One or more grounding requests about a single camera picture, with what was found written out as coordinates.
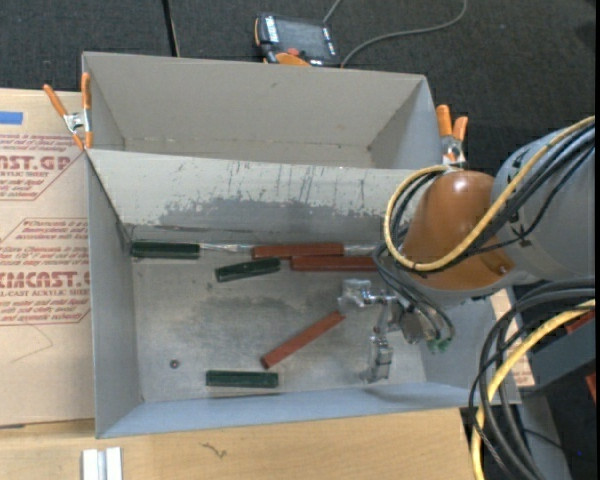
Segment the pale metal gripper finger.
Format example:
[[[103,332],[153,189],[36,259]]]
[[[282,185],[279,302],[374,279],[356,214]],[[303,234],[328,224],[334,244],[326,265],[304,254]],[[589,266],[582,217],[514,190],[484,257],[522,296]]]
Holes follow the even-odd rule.
[[[385,336],[369,338],[367,366],[362,374],[366,383],[375,383],[389,378],[393,360],[393,348]]]
[[[380,298],[373,293],[369,279],[348,278],[342,281],[338,297],[338,309],[341,313],[349,314],[379,303]]]

